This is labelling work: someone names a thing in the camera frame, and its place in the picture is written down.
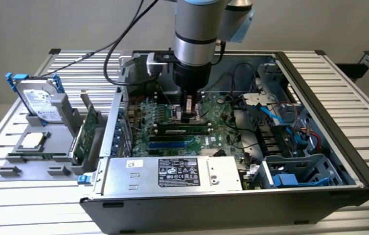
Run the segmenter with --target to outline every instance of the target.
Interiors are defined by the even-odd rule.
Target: green circuit board
[[[210,132],[208,135],[186,135],[180,136],[180,147],[156,148],[150,147],[150,138],[156,137],[154,123],[157,124],[180,124],[180,120],[174,116],[174,109],[177,105],[157,104],[154,100],[145,99],[136,105],[138,111],[134,111],[134,127],[133,127],[133,156],[134,157],[150,157],[150,156],[194,156],[213,154],[214,150],[224,150],[226,156],[234,156],[237,160],[242,157],[242,149],[234,148],[226,141],[226,136],[234,139],[237,131],[229,128],[222,120],[221,113],[224,108],[224,114],[230,117],[230,106],[218,104],[217,99],[224,99],[225,96],[220,94],[209,94],[202,98],[202,102],[198,104],[198,117],[192,120],[190,123],[206,123],[210,122]],[[234,145],[241,147],[241,143],[236,142]]]

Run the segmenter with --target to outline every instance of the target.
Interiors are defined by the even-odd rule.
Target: white wall
[[[8,71],[33,73],[51,48],[93,50],[105,45],[126,27],[137,4],[0,0],[0,103],[16,97],[4,80]],[[254,0],[254,8],[245,41],[228,49],[322,49],[336,62],[356,62],[369,50],[369,0]],[[173,10],[173,3],[160,1],[118,48],[172,46]]]

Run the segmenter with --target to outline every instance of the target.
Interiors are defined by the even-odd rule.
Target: motherboard
[[[232,120],[226,96],[209,93],[196,105],[197,115],[181,123],[178,104],[160,104],[153,97],[136,98],[129,108],[133,125],[133,156],[234,156],[244,151]]]

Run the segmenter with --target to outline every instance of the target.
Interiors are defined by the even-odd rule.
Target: power supply label
[[[197,158],[158,159],[158,185],[162,188],[200,186]]]

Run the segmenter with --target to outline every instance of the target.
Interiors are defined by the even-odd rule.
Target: robotic arm
[[[250,0],[176,2],[173,81],[182,90],[184,117],[192,117],[197,90],[209,82],[217,41],[242,41],[253,9]]]

